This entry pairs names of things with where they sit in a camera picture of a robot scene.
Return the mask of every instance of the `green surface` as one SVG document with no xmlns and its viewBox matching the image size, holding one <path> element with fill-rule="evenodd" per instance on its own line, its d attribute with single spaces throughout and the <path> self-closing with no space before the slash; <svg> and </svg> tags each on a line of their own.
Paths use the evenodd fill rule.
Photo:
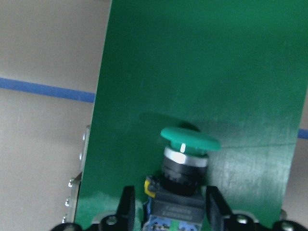
<svg viewBox="0 0 308 231">
<path fill-rule="evenodd" d="M 185 154 L 203 155 L 207 150 L 217 151 L 220 149 L 220 143 L 213 137 L 210 137 L 199 131 L 179 128 L 166 127 L 160 135 L 169 140 L 171 147 L 178 152 Z"/>
<path fill-rule="evenodd" d="M 308 2 L 119 1 L 110 12 L 76 222 L 160 171 L 167 126 L 217 138 L 207 182 L 279 217 L 308 77 Z"/>
</svg>

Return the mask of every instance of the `blue tape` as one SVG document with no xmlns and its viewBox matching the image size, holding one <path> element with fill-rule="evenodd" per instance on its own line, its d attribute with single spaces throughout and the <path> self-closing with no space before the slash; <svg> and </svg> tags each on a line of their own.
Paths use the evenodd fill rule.
<svg viewBox="0 0 308 231">
<path fill-rule="evenodd" d="M 298 131 L 297 137 L 300 138 L 300 139 L 306 139 L 306 140 L 308 140 L 308 130 L 300 129 L 300 130 Z"/>
<path fill-rule="evenodd" d="M 93 103 L 95 100 L 95 93 L 91 92 L 52 87 L 48 85 L 29 83 L 6 78 L 0 78 L 0 88 L 23 91 L 39 95 L 47 95 L 47 96 L 76 100 L 87 103 Z"/>
</svg>

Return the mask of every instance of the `green board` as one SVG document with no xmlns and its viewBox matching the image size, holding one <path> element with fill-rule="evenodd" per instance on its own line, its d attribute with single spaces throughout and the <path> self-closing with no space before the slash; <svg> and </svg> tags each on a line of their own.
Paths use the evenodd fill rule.
<svg viewBox="0 0 308 231">
<path fill-rule="evenodd" d="M 161 168 L 167 126 L 222 145 L 207 183 L 232 209 L 279 218 L 308 79 L 307 1 L 114 0 L 76 222 L 115 210 Z"/>
</svg>

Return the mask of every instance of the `green button cap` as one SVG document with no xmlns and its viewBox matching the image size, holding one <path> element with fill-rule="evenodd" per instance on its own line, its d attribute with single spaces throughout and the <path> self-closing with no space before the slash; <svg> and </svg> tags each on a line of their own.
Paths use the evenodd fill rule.
<svg viewBox="0 0 308 231">
<path fill-rule="evenodd" d="M 171 142 L 174 150 L 191 155 L 204 155 L 206 150 L 217 151 L 220 149 L 218 140 L 198 131 L 186 128 L 167 127 L 160 135 Z"/>
</svg>

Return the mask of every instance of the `blue stripe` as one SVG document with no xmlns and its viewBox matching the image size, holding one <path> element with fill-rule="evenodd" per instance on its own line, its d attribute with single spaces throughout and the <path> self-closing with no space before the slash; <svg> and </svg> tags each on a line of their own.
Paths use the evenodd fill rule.
<svg viewBox="0 0 308 231">
<path fill-rule="evenodd" d="M 308 130 L 300 129 L 298 131 L 297 137 L 300 138 L 300 139 L 308 140 Z"/>
<path fill-rule="evenodd" d="M 95 100 L 95 93 L 52 87 L 48 85 L 23 82 L 7 78 L 0 78 L 0 88 L 23 91 L 39 95 L 47 95 L 47 96 L 76 100 L 87 103 L 93 103 Z"/>
</svg>

